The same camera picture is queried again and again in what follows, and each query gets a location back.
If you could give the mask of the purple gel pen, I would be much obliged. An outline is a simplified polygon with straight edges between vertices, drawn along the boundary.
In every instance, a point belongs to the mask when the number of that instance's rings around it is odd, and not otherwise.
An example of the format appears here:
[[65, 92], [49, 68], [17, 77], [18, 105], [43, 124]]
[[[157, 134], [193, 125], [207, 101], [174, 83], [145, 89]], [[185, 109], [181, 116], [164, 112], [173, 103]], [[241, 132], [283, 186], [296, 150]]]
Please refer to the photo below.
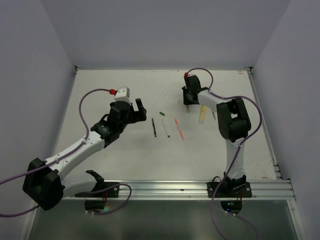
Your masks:
[[156, 132], [156, 126], [155, 126], [155, 121], [154, 118], [151, 118], [151, 124], [152, 124], [152, 129], [153, 129], [153, 135], [156, 138], [157, 137], [157, 132]]

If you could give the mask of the green marker pen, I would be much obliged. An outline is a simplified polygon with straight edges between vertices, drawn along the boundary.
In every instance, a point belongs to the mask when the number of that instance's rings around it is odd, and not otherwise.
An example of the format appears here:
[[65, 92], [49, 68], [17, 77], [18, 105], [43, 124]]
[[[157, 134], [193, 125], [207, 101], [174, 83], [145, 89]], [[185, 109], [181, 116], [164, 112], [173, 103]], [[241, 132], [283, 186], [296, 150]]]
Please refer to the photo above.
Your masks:
[[171, 135], [170, 135], [170, 133], [169, 133], [169, 130], [168, 130], [168, 128], [167, 128], [167, 125], [166, 125], [165, 121], [162, 119], [161, 122], [162, 122], [162, 126], [163, 126], [163, 128], [164, 128], [164, 131], [165, 131], [165, 134], [166, 134], [167, 138], [170, 138]]

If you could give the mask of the orange thin highlighter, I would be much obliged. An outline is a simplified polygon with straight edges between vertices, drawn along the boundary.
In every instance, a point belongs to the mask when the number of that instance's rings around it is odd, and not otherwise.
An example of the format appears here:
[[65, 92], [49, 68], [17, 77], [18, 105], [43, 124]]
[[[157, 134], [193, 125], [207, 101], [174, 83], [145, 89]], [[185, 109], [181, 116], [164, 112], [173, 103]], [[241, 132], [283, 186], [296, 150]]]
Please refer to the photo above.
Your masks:
[[178, 120], [177, 120], [175, 117], [174, 117], [173, 119], [174, 119], [174, 122], [175, 122], [175, 125], [176, 125], [176, 127], [177, 127], [177, 130], [178, 130], [178, 133], [179, 133], [179, 135], [180, 135], [181, 140], [182, 140], [182, 141], [185, 141], [185, 138], [184, 138], [184, 135], [183, 135], [183, 132], [182, 132], [182, 130], [181, 130], [181, 127], [180, 127], [180, 125], [179, 125]]

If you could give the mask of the yellow thin highlighter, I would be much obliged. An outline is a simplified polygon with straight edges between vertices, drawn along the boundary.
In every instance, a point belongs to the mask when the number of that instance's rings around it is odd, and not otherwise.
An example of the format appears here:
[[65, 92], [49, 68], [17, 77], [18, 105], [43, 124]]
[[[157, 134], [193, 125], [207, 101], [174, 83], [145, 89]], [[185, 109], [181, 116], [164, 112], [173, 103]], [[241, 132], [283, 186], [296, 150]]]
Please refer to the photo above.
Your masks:
[[188, 105], [186, 105], [185, 107], [186, 107], [186, 112], [189, 114], [189, 113], [190, 113], [189, 106], [188, 106]]

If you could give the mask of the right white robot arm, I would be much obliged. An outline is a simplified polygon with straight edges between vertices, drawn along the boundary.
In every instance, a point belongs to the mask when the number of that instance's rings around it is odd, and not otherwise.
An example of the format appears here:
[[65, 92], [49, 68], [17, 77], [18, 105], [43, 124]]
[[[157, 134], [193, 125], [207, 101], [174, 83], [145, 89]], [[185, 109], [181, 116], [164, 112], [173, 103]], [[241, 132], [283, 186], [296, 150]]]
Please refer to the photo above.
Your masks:
[[216, 112], [218, 130], [226, 143], [225, 180], [222, 189], [227, 196], [235, 196], [246, 183], [242, 141], [249, 135], [252, 127], [244, 101], [240, 97], [218, 96], [207, 87], [201, 87], [196, 75], [185, 73], [184, 82], [184, 105], [203, 105]]

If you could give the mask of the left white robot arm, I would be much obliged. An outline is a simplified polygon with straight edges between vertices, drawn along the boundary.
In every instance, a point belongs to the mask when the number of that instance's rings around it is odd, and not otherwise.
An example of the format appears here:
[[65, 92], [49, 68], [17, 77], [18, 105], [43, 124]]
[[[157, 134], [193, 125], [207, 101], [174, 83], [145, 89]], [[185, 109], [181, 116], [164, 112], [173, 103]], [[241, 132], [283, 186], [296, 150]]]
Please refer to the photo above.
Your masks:
[[117, 188], [117, 182], [107, 184], [93, 170], [87, 170], [84, 175], [74, 179], [69, 178], [68, 174], [87, 158], [116, 141], [127, 125], [146, 121], [147, 110], [142, 100], [137, 98], [135, 102], [137, 110], [125, 101], [110, 103], [109, 113], [78, 142], [46, 160], [32, 160], [23, 182], [23, 191], [43, 210], [48, 211], [65, 197], [96, 197]]

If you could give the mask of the yellow thick highlighter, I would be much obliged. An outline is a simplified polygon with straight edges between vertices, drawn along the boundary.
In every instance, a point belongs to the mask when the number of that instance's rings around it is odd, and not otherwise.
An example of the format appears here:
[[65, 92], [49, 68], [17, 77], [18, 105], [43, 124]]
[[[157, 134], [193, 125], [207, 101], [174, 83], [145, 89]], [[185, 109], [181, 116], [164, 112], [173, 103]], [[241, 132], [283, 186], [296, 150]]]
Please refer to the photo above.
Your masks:
[[202, 105], [200, 108], [200, 113], [199, 113], [199, 118], [198, 118], [198, 123], [203, 124], [205, 121], [205, 116], [206, 116], [206, 106]]

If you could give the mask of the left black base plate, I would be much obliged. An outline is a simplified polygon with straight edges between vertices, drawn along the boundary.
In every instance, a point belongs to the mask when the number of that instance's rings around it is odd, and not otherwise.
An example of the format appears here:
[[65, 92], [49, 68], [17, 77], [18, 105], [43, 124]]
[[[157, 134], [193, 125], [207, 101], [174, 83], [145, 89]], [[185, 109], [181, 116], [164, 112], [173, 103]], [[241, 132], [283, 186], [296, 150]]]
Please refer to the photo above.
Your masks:
[[77, 193], [77, 198], [117, 198], [119, 196], [119, 182], [107, 181], [98, 182], [93, 190], [89, 192]]

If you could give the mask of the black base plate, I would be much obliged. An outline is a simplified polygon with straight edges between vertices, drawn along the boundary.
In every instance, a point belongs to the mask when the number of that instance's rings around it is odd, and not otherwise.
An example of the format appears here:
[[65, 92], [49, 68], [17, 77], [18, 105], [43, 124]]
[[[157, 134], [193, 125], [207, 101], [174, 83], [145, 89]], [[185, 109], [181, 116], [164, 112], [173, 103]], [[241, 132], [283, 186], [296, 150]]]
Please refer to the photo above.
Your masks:
[[207, 195], [209, 198], [252, 198], [253, 193], [251, 190], [251, 185], [249, 182], [238, 186], [236, 188], [227, 187], [223, 182], [222, 185], [218, 188], [217, 192], [214, 194], [217, 186], [219, 185], [218, 181], [209, 181], [206, 183]]
[[119, 196], [119, 182], [107, 181], [98, 182], [93, 190], [89, 192], [77, 193], [77, 198], [117, 198]]

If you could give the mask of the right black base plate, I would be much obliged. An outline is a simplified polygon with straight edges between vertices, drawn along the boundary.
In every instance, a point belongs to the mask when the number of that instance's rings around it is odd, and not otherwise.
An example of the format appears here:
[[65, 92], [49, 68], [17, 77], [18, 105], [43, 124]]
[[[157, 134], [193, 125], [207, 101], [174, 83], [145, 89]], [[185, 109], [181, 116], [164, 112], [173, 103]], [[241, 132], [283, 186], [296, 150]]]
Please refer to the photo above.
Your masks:
[[209, 198], [252, 198], [253, 193], [251, 190], [251, 185], [249, 182], [238, 186], [236, 188], [227, 187], [223, 182], [222, 185], [218, 188], [217, 192], [214, 194], [217, 186], [219, 185], [218, 181], [209, 181], [206, 183], [207, 195]]

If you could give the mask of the aluminium rail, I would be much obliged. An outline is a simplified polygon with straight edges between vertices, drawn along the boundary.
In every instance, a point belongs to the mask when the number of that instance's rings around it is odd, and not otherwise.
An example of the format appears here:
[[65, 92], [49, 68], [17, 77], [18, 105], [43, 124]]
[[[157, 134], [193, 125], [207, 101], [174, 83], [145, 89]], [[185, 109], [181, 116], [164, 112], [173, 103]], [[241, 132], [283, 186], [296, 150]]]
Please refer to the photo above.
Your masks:
[[[105, 180], [116, 188], [115, 199], [123, 200], [131, 193], [131, 200], [146, 201], [206, 201], [213, 192], [206, 180]], [[290, 180], [249, 180], [249, 185], [230, 199], [238, 196], [248, 200], [294, 200]]]

